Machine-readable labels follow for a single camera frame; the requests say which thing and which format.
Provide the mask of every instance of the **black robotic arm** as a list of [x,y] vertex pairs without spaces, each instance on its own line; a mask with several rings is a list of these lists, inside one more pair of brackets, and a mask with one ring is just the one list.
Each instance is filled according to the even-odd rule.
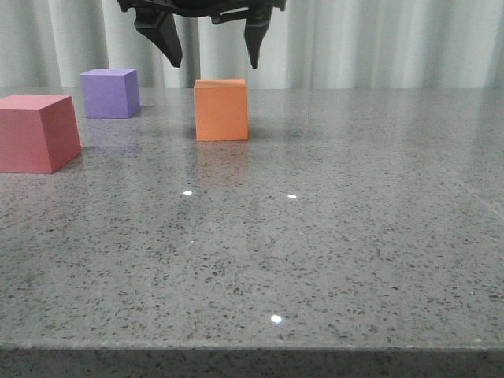
[[180,67],[180,46],[173,15],[210,16],[213,24],[246,20],[245,38],[250,63],[257,68],[262,40],[268,31],[273,8],[285,10],[286,0],[117,0],[123,12],[135,8],[136,30],[145,35],[170,60]]

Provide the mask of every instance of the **foam block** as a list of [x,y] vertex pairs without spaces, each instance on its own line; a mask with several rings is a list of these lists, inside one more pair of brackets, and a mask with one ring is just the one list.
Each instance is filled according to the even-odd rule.
[[80,151],[72,97],[0,98],[0,172],[54,173]]
[[134,69],[92,69],[80,81],[87,118],[129,118],[140,110]]
[[195,115],[197,140],[248,139],[245,80],[196,80]]

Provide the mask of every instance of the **purple cube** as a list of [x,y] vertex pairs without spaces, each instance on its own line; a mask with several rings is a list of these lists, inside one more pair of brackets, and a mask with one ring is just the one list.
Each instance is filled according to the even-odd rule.
[[135,69],[92,69],[80,79],[87,118],[129,118],[140,110]]

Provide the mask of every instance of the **gray countertop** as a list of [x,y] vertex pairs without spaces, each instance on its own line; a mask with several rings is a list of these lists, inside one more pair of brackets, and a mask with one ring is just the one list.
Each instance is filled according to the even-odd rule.
[[249,91],[219,143],[192,90],[11,93],[73,95],[83,153],[0,174],[0,347],[504,349],[504,91]]

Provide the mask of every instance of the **white curtain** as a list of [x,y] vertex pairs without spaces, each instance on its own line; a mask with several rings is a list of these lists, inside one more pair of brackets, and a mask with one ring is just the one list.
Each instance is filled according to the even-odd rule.
[[258,69],[244,22],[177,17],[180,69],[116,0],[0,0],[0,86],[75,87],[96,67],[138,69],[142,87],[244,77],[254,88],[502,87],[504,0],[287,0]]

